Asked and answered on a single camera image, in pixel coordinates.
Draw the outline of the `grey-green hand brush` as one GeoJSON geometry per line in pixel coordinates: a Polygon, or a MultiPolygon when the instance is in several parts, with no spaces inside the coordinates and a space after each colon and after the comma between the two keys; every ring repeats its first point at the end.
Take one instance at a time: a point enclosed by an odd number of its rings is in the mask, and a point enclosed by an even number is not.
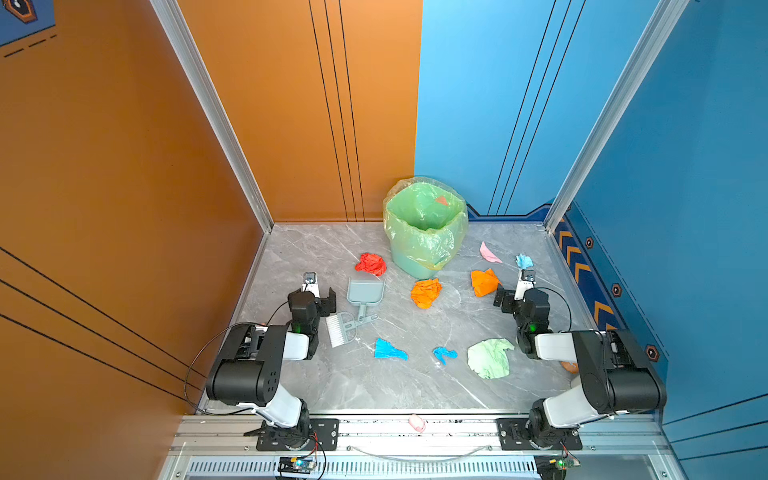
{"type": "Polygon", "coordinates": [[[326,318],[326,326],[329,334],[330,345],[337,348],[350,343],[356,338],[358,330],[377,320],[378,315],[369,315],[357,318],[347,312],[332,314],[326,318]]]}

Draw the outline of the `grey-green plastic dustpan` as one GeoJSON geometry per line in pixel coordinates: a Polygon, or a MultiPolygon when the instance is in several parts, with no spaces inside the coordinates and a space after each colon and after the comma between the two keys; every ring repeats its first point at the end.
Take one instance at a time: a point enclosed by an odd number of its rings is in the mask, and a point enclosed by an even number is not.
{"type": "Polygon", "coordinates": [[[359,272],[348,281],[347,301],[358,308],[357,320],[367,318],[369,307],[377,306],[384,297],[385,283],[380,277],[359,272]]]}

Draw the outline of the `red paper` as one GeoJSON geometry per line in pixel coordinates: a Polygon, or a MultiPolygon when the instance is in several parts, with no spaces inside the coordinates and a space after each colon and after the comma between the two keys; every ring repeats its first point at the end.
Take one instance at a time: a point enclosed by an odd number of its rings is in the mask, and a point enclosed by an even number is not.
{"type": "Polygon", "coordinates": [[[387,264],[382,256],[366,252],[360,256],[355,270],[381,277],[387,271],[387,264]]]}

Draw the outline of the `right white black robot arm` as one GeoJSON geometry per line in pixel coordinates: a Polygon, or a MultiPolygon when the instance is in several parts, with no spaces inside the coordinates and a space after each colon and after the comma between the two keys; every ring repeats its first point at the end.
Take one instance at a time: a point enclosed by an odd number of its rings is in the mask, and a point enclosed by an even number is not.
{"type": "Polygon", "coordinates": [[[628,330],[550,329],[549,296],[542,288],[499,287],[494,304],[516,322],[518,347],[529,358],[577,366],[576,384],[537,400],[529,411],[530,441],[551,446],[580,426],[610,415],[646,413],[667,401],[663,381],[628,330]]]}

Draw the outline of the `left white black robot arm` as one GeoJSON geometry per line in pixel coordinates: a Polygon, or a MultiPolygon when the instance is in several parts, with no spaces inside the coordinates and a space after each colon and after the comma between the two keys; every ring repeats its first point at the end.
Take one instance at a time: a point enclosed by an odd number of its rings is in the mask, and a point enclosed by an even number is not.
{"type": "Polygon", "coordinates": [[[284,325],[238,323],[228,331],[206,381],[206,395],[247,408],[279,433],[307,437],[306,402],[280,383],[286,361],[311,360],[319,344],[320,320],[337,312],[336,292],[325,297],[296,290],[287,297],[291,320],[284,325]]]}

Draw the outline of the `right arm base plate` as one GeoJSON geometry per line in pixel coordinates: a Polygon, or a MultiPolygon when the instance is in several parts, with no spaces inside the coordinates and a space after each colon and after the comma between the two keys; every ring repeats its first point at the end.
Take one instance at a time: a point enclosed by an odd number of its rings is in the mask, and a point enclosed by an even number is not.
{"type": "Polygon", "coordinates": [[[499,418],[495,424],[503,451],[583,449],[576,428],[555,428],[547,423],[534,426],[529,418],[499,418]]]}

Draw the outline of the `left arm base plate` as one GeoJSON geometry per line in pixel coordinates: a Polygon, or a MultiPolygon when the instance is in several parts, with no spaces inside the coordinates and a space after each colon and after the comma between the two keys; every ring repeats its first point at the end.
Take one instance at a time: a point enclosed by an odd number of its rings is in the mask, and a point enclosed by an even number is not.
{"type": "Polygon", "coordinates": [[[262,452],[309,451],[315,446],[335,451],[339,439],[337,418],[310,417],[296,427],[279,428],[264,425],[257,435],[256,449],[262,452]]]}

